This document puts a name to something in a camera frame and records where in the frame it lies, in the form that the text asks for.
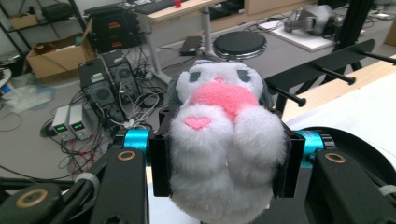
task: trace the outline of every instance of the cable connector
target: cable connector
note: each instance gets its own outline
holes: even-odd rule
[[[134,127],[134,119],[123,122],[123,126],[125,129],[132,129]]]

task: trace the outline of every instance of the gray and white plush toy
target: gray and white plush toy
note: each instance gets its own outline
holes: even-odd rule
[[[251,222],[269,208],[287,150],[262,77],[243,63],[198,61],[168,93],[181,104],[170,128],[172,201],[205,223]]]

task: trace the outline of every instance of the stool seat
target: stool seat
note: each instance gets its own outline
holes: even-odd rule
[[[213,42],[213,50],[217,56],[226,60],[244,60],[261,55],[267,41],[263,35],[236,31],[221,35]]]

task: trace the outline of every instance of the plush toy ear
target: plush toy ear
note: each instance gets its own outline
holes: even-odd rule
[[[262,80],[262,95],[260,96],[259,103],[267,107],[273,107],[275,105],[264,79]]]
[[[178,98],[178,94],[177,94],[177,90],[176,90],[176,84],[178,82],[179,77],[180,76],[173,78],[168,84],[168,105],[182,105],[183,104],[180,101],[180,98]]]

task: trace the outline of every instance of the plush toy nose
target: plush toy nose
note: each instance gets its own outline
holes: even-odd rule
[[[215,78],[215,81],[217,81],[218,83],[222,83],[223,80],[224,80],[224,78],[222,78],[222,77],[216,77]]]

